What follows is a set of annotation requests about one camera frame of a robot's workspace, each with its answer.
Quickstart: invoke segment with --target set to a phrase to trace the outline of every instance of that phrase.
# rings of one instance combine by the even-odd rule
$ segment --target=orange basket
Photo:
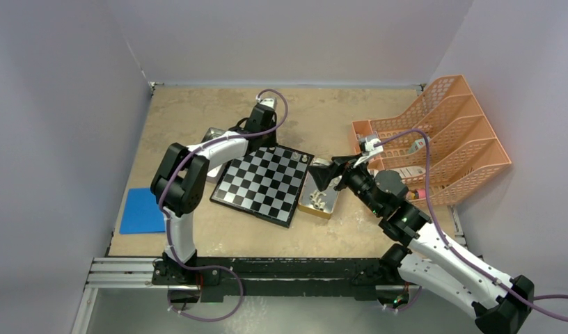
[[[421,129],[429,136],[427,196],[433,205],[461,202],[512,163],[462,75],[436,79],[397,117],[352,122],[350,143],[359,153],[361,137],[376,133],[384,139],[408,129]],[[386,144],[368,168],[423,170],[425,148],[408,152],[420,138],[419,134],[408,134]],[[413,190],[422,189],[424,180],[424,173],[403,174],[403,182]],[[426,205],[424,198],[411,202],[418,207]]]

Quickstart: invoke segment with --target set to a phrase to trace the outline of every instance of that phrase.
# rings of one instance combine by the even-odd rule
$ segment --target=wooden table
[[[127,183],[149,187],[167,147],[199,143],[209,127],[226,129],[249,116],[257,88],[157,87]],[[348,143],[351,121],[399,115],[416,98],[415,90],[286,88],[290,112],[278,129],[281,145],[316,157],[353,154]],[[276,110],[281,116],[283,104]],[[211,203],[214,184],[194,214],[194,240],[202,256],[237,257],[379,257],[393,242],[379,219],[350,191],[343,191],[328,221],[297,210],[290,229]],[[116,221],[110,255],[161,255],[165,235],[119,234],[124,200]],[[447,207],[436,208],[442,228],[454,234]]]

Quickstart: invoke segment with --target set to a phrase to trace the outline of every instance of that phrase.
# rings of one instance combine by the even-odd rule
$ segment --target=gray floor
[[[236,302],[227,297],[224,303],[195,305],[190,312],[218,317]],[[206,324],[167,312],[163,289],[100,289],[88,333],[480,333],[472,319],[430,292],[423,292],[412,309],[396,316],[378,305],[351,298],[252,296],[231,318]]]

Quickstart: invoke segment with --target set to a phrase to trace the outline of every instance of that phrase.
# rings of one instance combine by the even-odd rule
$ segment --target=blue mat
[[[128,189],[120,234],[165,232],[163,214],[149,188]]]

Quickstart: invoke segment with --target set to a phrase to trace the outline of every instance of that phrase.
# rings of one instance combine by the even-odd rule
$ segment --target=white wall
[[[108,0],[149,81],[426,82],[472,0]]]
[[[0,1],[0,334],[68,333],[148,86],[102,1]]]
[[[568,293],[568,1],[475,0],[434,73],[465,74],[513,161],[459,207],[495,267]],[[539,302],[568,315],[567,302]],[[521,333],[568,333],[534,312]]]

